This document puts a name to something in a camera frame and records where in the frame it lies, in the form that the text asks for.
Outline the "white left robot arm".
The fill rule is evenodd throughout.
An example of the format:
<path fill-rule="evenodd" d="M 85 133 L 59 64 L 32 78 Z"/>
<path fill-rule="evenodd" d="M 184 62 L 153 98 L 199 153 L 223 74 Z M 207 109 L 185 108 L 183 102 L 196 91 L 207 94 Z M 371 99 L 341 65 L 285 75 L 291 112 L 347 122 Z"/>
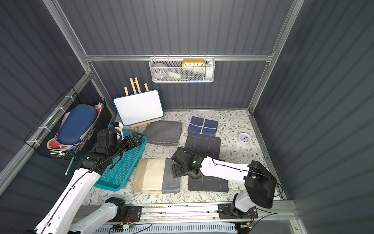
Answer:
<path fill-rule="evenodd" d="M 70 182 L 42 221 L 31 234 L 92 234 L 108 221 L 126 220 L 128 211 L 122 199 L 109 198 L 104 204 L 74 223 L 81 204 L 106 169 L 117 166 L 114 159 L 122 159 L 125 152 L 145 143 L 143 134 L 133 132 L 122 136 L 116 129 L 103 129 L 97 134 L 96 144 L 86 153 L 74 171 Z"/>

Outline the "dark grid pillowcase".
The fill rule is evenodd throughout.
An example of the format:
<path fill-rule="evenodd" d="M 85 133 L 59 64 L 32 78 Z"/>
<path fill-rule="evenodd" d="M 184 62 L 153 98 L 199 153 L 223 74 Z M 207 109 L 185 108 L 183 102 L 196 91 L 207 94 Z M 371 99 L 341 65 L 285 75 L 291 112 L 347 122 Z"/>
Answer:
<path fill-rule="evenodd" d="M 227 180 L 213 176 L 202 176 L 196 179 L 189 177 L 188 189 L 197 192 L 227 193 L 229 191 Z"/>
<path fill-rule="evenodd" d="M 192 154 L 206 154 L 218 160 L 220 155 L 221 139 L 215 136 L 206 136 L 188 133 L 184 150 Z"/>

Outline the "teal plastic basket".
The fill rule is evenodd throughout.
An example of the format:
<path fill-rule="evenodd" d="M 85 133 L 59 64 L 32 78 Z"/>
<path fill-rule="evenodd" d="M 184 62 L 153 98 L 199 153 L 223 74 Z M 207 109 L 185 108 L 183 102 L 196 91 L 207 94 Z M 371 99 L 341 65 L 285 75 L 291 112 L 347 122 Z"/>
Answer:
<path fill-rule="evenodd" d="M 122 159 L 120 159 L 120 157 L 116 157 L 114 159 L 114 163 L 116 164 L 115 167 L 110 169 L 110 166 L 108 166 L 104 174 L 94 184 L 94 187 L 117 192 L 126 186 L 137 164 L 139 163 L 139 160 L 142 158 L 146 143 L 148 141 L 143 134 L 138 133 L 138 136 L 141 139 L 142 144 L 134 149 L 124 152 Z"/>

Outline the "beige and grey pillowcase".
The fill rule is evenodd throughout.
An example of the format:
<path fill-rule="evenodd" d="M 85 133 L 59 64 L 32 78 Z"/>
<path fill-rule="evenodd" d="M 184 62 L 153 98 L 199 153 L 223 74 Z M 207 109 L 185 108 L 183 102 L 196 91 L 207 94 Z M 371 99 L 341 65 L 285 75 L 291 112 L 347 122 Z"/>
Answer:
<path fill-rule="evenodd" d="M 174 178 L 174 161 L 168 158 L 140 159 L 132 190 L 140 193 L 169 194 L 180 191 L 180 178 Z"/>

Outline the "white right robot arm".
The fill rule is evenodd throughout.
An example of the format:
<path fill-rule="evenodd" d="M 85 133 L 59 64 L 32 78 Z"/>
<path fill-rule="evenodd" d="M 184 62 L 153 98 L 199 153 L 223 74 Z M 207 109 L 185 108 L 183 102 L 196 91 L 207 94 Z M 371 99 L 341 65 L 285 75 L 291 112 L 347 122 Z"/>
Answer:
<path fill-rule="evenodd" d="M 273 207 L 278 182 L 258 161 L 253 160 L 250 164 L 229 163 L 204 154 L 188 154 L 183 147 L 179 147 L 171 159 L 175 162 L 172 165 L 174 178 L 210 176 L 234 181 L 245 188 L 234 196 L 229 208 L 220 211 L 224 218 L 243 218 L 245 215 L 254 218 L 255 209 Z"/>

